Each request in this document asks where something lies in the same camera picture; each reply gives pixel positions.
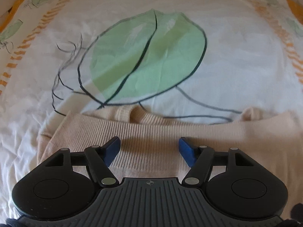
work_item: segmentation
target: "folded clothing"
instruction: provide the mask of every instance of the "folded clothing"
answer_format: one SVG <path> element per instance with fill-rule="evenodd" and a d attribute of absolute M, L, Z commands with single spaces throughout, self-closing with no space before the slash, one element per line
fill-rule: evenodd
<path fill-rule="evenodd" d="M 251 109 L 242 115 L 245 120 L 256 117 L 261 118 L 260 113 Z M 237 147 L 287 186 L 289 196 L 282 218 L 289 218 L 291 208 L 303 201 L 302 126 L 290 112 L 263 120 L 201 125 L 164 119 L 139 106 L 107 107 L 85 114 L 69 113 L 51 136 L 47 129 L 40 136 L 39 163 L 62 147 L 83 151 L 118 136 L 121 150 L 110 170 L 120 181 L 123 177 L 178 177 L 181 181 L 190 168 L 178 151 L 180 137 L 216 151 Z"/>

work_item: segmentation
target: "beige sweater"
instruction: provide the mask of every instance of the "beige sweater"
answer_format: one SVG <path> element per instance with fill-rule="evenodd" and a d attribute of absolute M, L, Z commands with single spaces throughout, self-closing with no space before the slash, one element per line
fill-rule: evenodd
<path fill-rule="evenodd" d="M 260 119 L 260 115 L 252 109 L 242 118 Z M 180 137 L 216 151 L 237 147 L 285 183 L 289 198 L 282 217 L 289 218 L 291 208 L 303 202 L 302 134 L 299 121 L 289 112 L 264 120 L 201 125 L 163 119 L 138 106 L 110 107 L 86 114 L 69 113 L 54 135 L 45 130 L 37 159 L 40 163 L 62 147 L 83 151 L 118 136 L 121 151 L 110 169 L 119 180 L 178 177 L 181 181 L 189 167 L 178 151 Z"/>

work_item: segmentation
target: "gray ribbed plate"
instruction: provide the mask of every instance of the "gray ribbed plate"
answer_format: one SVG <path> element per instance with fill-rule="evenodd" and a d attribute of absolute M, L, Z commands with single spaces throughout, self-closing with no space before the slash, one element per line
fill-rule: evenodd
<path fill-rule="evenodd" d="M 63 220 L 19 219 L 29 227 L 273 227 L 279 217 L 242 221 L 213 209 L 200 190 L 176 178 L 125 178 L 122 185 L 103 189 L 83 212 Z"/>

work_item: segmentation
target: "orange dashed border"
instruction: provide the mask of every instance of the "orange dashed border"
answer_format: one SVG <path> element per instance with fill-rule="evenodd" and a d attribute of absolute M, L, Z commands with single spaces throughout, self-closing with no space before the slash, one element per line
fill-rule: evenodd
<path fill-rule="evenodd" d="M 299 78 L 299 82 L 303 84 L 303 60 L 300 58 L 300 55 L 297 53 L 292 37 L 290 34 L 283 29 L 279 24 L 279 21 L 276 20 L 267 10 L 265 6 L 262 6 L 257 0 L 248 0 L 255 8 L 255 11 L 264 18 L 269 26 L 274 30 L 275 34 L 281 39 L 284 44 L 285 52 L 287 57 L 291 60 L 293 67 L 296 70 L 296 75 Z"/>
<path fill-rule="evenodd" d="M 35 39 L 36 34 L 39 34 L 42 29 L 46 28 L 46 26 L 55 18 L 55 16 L 63 9 L 65 4 L 70 0 L 59 0 L 54 8 L 47 11 L 42 19 L 40 19 L 38 26 L 29 34 L 26 39 L 22 41 L 22 43 L 17 47 L 17 50 L 14 51 L 10 57 L 9 63 L 7 63 L 5 72 L 0 75 L 0 85 L 6 87 L 8 80 L 12 75 L 12 69 L 16 68 L 18 65 L 18 61 L 22 59 L 23 55 L 26 54 L 26 49 L 31 46 L 31 41 Z"/>

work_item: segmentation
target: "white fabric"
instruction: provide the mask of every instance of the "white fabric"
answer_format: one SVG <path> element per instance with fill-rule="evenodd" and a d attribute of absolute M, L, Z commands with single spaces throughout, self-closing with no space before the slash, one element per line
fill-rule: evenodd
<path fill-rule="evenodd" d="M 197 71 L 179 85 L 193 99 L 239 111 L 248 106 L 272 113 L 302 110 L 302 85 L 283 50 L 284 45 L 247 0 L 71 0 L 31 42 L 12 71 L 8 85 L 5 89 L 1 87 L 0 222 L 6 217 L 17 217 L 10 193 L 15 183 L 37 165 L 38 132 L 45 125 L 56 130 L 64 118 L 52 108 L 51 88 L 69 54 L 61 52 L 56 44 L 72 50 L 68 41 L 77 43 L 82 35 L 83 47 L 87 47 L 114 23 L 150 9 L 183 12 L 205 30 L 208 47 L 204 59 Z M 295 40 L 302 45 L 302 38 Z M 84 59 L 88 64 L 89 56 Z M 76 65 L 80 58 L 81 55 L 64 72 L 66 84 L 78 86 Z M 84 79 L 89 77 L 88 72 L 84 75 Z M 63 113 L 99 106 L 89 97 L 71 94 L 63 86 L 56 93 L 65 97 L 64 101 L 55 102 Z M 237 119 L 236 114 L 194 104 L 175 88 L 142 105 L 167 116 L 203 114 Z M 201 117 L 182 120 L 222 122 Z"/>

